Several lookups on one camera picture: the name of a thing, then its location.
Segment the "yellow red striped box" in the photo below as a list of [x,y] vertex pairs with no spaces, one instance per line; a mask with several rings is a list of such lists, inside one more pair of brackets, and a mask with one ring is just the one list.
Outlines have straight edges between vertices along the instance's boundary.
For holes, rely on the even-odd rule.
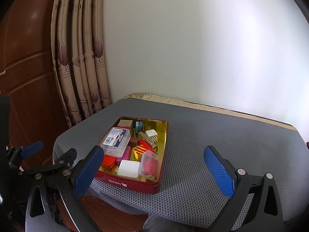
[[136,161],[141,161],[141,157],[145,153],[139,149],[139,146],[132,148],[132,152]]

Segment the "clear case red contents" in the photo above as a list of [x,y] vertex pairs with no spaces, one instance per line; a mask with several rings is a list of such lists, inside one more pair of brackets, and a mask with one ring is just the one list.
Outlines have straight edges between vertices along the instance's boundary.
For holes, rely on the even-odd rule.
[[156,153],[147,150],[141,157],[139,175],[150,181],[156,181],[160,166],[161,158]]

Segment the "beige small carton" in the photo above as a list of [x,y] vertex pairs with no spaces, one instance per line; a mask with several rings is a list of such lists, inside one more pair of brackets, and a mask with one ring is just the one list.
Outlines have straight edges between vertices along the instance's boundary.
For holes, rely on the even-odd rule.
[[132,131],[133,120],[130,120],[130,119],[121,119],[121,120],[118,122],[117,126],[118,126],[118,127],[121,127],[121,128],[129,129],[130,131]]

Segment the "beige patterned curtain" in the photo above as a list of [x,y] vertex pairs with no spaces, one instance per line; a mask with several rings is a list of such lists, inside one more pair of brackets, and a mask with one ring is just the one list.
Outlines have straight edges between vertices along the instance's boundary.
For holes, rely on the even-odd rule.
[[69,127],[111,104],[104,54],[103,0],[54,0],[51,53]]

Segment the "dark brown small block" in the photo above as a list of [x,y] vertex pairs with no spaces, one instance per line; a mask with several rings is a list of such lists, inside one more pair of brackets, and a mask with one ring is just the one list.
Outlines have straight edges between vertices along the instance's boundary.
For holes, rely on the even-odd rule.
[[138,138],[131,137],[128,143],[128,146],[131,148],[138,146],[139,140]]

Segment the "pink small block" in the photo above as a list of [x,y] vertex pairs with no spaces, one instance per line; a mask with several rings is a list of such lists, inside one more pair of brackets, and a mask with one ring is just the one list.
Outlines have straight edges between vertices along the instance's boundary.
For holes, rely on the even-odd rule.
[[132,153],[131,147],[127,146],[123,153],[123,156],[121,158],[116,159],[116,164],[119,166],[122,160],[130,160],[131,153]]

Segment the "white small eraser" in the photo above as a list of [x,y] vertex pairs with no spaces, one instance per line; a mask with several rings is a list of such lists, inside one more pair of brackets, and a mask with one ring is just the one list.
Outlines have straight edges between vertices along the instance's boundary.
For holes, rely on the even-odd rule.
[[153,137],[158,136],[157,132],[154,129],[147,130],[147,131],[145,131],[145,133],[149,138],[153,138]]

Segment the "brown wooden door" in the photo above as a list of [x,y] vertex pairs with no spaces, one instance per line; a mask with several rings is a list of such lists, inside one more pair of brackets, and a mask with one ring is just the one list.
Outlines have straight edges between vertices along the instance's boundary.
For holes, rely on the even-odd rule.
[[54,0],[15,0],[1,21],[1,95],[10,98],[9,145],[43,149],[24,169],[52,163],[56,138],[68,129],[51,53]]

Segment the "grey mesh mat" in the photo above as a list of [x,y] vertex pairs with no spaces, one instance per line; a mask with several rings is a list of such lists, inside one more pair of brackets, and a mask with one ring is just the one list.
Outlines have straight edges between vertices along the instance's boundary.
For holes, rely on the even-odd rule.
[[308,147],[284,123],[125,98],[77,124],[55,141],[53,156],[69,149],[84,159],[121,117],[163,121],[163,170],[155,194],[129,189],[127,179],[94,180],[90,193],[129,214],[154,214],[208,228],[236,192],[236,180],[219,159],[246,174],[273,176],[285,222],[308,207]]

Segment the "white rounded box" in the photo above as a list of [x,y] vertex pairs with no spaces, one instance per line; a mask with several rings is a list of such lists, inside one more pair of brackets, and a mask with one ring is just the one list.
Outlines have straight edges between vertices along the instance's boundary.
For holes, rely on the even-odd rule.
[[134,180],[139,179],[139,161],[122,160],[117,171],[119,177],[126,177]]

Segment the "black white zigzag box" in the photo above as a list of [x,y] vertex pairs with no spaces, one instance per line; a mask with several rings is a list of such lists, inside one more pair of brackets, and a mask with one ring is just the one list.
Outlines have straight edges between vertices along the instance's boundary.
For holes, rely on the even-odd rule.
[[158,142],[158,135],[151,135],[151,136],[148,136],[149,139],[154,143],[154,144],[157,144]]

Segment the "red tin with gold interior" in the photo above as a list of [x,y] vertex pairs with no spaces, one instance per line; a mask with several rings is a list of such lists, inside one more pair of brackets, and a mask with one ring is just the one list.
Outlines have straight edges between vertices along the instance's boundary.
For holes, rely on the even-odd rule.
[[99,142],[103,162],[95,178],[136,192],[159,192],[169,123],[121,116]]

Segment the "gold rectangular box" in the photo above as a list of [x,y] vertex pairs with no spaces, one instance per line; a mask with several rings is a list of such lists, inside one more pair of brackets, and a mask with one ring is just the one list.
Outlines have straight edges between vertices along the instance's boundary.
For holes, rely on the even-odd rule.
[[138,133],[138,139],[139,140],[144,140],[148,145],[150,145],[150,147],[153,149],[153,150],[157,150],[157,145],[146,135],[144,134],[142,131],[140,131]]

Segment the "orange red small box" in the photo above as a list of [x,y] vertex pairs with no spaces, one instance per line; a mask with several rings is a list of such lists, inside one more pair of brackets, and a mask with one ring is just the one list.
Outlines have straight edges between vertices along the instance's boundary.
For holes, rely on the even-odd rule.
[[103,162],[102,162],[101,166],[105,169],[110,170],[111,168],[113,168],[115,166],[116,160],[117,160],[116,157],[104,155]]

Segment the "clear case with label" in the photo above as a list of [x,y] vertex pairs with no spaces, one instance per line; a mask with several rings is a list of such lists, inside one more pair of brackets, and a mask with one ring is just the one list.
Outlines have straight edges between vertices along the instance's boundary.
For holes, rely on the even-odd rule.
[[112,127],[99,143],[104,155],[121,158],[128,146],[131,133],[129,129]]

